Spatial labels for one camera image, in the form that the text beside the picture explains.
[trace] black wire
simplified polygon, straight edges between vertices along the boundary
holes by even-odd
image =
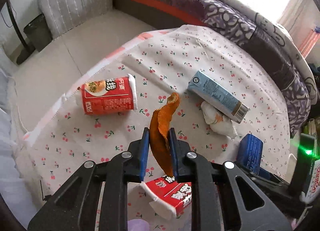
[[[17,12],[14,10],[14,8],[12,7],[12,4],[10,3],[10,6],[11,6],[11,8],[13,9],[13,11],[14,11],[14,13],[16,14],[16,17],[14,18],[14,19],[16,19],[17,18]],[[1,14],[1,17],[2,17],[2,19],[3,19],[3,21],[4,21],[4,24],[8,27],[8,28],[11,28],[13,25],[11,25],[11,26],[8,26],[8,24],[5,22],[5,20],[4,20],[4,17],[3,17],[3,14],[2,14],[2,12],[0,11],[0,14]]]

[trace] orange peel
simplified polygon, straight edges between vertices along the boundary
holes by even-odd
[[[179,94],[174,92],[168,97],[167,104],[153,112],[150,122],[150,148],[166,175],[172,177],[168,133],[172,115],[180,104]]]

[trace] red stripe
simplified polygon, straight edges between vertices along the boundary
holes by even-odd
[[[188,14],[184,11],[179,10],[176,7],[167,5],[164,2],[160,2],[157,0],[131,0],[131,1],[142,3],[142,4],[147,5],[149,7],[156,8],[160,11],[163,11],[167,14],[170,14],[174,17],[181,19],[182,21],[186,22],[187,24],[205,26],[205,24],[203,22],[199,21],[197,18],[191,16],[190,14]]]

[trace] barcode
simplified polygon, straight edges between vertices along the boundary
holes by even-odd
[[[247,111],[248,111],[248,108],[244,104],[241,104],[237,113],[235,114],[235,117],[238,118],[239,121],[241,122],[244,116],[246,115]]]

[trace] pink striped cloth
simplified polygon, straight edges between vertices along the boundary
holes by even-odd
[[[299,47],[299,51],[304,58],[307,57],[307,55],[310,53],[311,49],[317,43],[319,38],[320,33],[317,33],[314,30],[309,32],[308,36],[305,38],[305,40]]]

